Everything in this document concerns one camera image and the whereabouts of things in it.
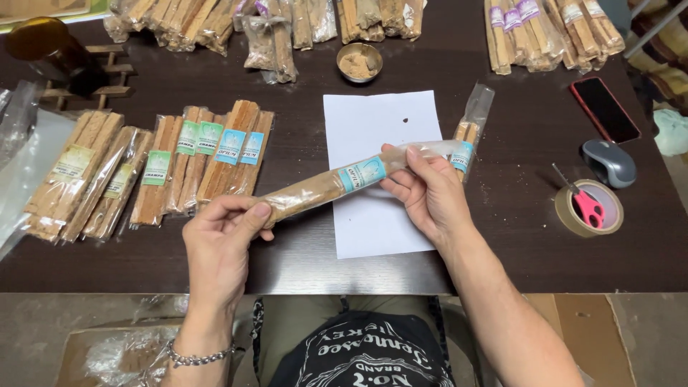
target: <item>tape roll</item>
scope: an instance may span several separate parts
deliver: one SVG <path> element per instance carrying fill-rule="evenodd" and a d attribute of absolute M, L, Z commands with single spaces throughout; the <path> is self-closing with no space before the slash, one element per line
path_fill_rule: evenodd
<path fill-rule="evenodd" d="M 555 198 L 555 209 L 564 226 L 586 238 L 611 234 L 621 228 L 621 223 L 623 223 L 623 206 L 621 206 L 621 202 L 614 195 L 614 192 L 595 180 L 583 179 L 573 184 L 580 190 L 590 194 L 602 205 L 605 217 L 602 221 L 602 228 L 596 229 L 588 226 L 580 219 L 573 208 L 573 193 L 568 187 L 564 187 L 557 192 L 557 197 Z"/>

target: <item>phone screen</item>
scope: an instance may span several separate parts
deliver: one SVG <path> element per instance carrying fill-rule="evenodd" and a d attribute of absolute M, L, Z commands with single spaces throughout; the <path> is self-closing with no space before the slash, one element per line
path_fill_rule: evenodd
<path fill-rule="evenodd" d="M 638 128 L 614 100 L 600 78 L 576 82 L 573 88 L 607 132 L 609 140 L 620 144 L 641 136 Z"/>

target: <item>gray computer mouse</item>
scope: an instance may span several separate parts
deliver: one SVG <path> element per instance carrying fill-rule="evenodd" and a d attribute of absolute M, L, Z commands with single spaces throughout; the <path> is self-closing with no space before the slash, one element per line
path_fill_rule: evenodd
<path fill-rule="evenodd" d="M 590 140 L 583 144 L 583 159 L 597 178 L 613 188 L 626 188 L 636 181 L 636 163 L 617 144 Z"/>

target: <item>metal bowl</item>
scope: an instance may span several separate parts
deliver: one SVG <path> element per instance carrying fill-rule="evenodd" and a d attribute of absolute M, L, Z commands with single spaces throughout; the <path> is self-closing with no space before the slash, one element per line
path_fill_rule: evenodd
<path fill-rule="evenodd" d="M 365 58 L 369 61 L 372 61 L 374 67 L 373 70 L 375 70 L 375 75 L 371 75 L 367 78 L 354 78 L 353 76 L 350 76 L 349 74 L 345 73 L 342 70 L 342 67 L 339 65 L 341 63 L 342 58 L 348 54 L 361 54 L 365 56 Z M 383 58 L 380 55 L 380 52 L 370 44 L 364 44 L 364 43 L 351 43 L 347 44 L 344 47 L 339 50 L 339 53 L 337 54 L 337 68 L 339 71 L 342 73 L 344 78 L 348 79 L 351 82 L 356 82 L 356 83 L 366 83 L 370 82 L 373 79 L 375 79 L 378 74 L 383 69 Z"/>

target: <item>smartphone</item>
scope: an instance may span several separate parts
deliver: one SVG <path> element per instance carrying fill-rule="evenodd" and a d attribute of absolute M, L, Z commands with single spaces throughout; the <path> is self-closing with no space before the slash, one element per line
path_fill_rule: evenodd
<path fill-rule="evenodd" d="M 575 81 L 571 91 L 605 140 L 621 144 L 641 137 L 641 131 L 599 77 Z"/>

